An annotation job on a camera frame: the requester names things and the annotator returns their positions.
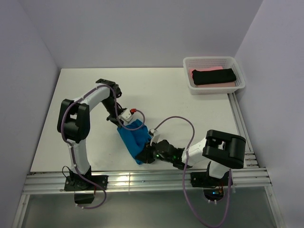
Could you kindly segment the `blue t-shirt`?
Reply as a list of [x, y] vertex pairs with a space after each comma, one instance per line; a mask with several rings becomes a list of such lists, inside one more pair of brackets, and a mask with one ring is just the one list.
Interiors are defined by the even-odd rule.
[[132, 158], [135, 159], [138, 165], [143, 164], [142, 161], [136, 159], [136, 156], [142, 152], [145, 144], [149, 143], [151, 140], [147, 126], [143, 125], [142, 128], [135, 131], [129, 131], [123, 127], [118, 127], [117, 131]]

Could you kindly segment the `white plastic basket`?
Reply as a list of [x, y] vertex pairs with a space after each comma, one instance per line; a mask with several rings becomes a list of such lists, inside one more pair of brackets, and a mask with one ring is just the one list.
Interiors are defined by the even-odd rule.
[[[219, 66], [223, 67], [224, 69], [231, 68], [233, 70], [237, 77], [235, 87], [198, 88], [194, 86], [189, 74], [189, 69]], [[187, 80], [188, 89], [192, 95], [231, 94], [238, 89], [243, 89], [246, 85], [240, 67], [233, 57], [186, 57], [183, 60], [183, 69]]]

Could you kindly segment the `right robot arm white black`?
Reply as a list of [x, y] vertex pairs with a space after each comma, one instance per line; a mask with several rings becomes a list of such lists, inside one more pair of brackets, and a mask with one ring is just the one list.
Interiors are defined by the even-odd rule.
[[186, 149], [176, 148], [167, 140], [158, 141], [159, 133], [155, 129], [151, 129], [149, 135], [152, 138], [135, 157], [143, 163], [160, 160], [182, 170], [209, 160], [205, 176], [210, 185], [218, 184], [229, 169], [244, 167], [246, 139], [242, 136], [209, 130], [205, 138]]

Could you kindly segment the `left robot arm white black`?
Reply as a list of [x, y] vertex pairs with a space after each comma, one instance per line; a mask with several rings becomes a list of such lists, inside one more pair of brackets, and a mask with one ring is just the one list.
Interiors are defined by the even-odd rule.
[[86, 152], [86, 138], [90, 132], [90, 112], [100, 103], [103, 104], [109, 116], [107, 121], [121, 126], [117, 117], [125, 109], [115, 103], [121, 97], [119, 85], [113, 81], [99, 79], [95, 87], [85, 95], [74, 100], [62, 101], [59, 111], [57, 131], [61, 133], [68, 145], [71, 159], [68, 183], [81, 190], [93, 186], [91, 165]]

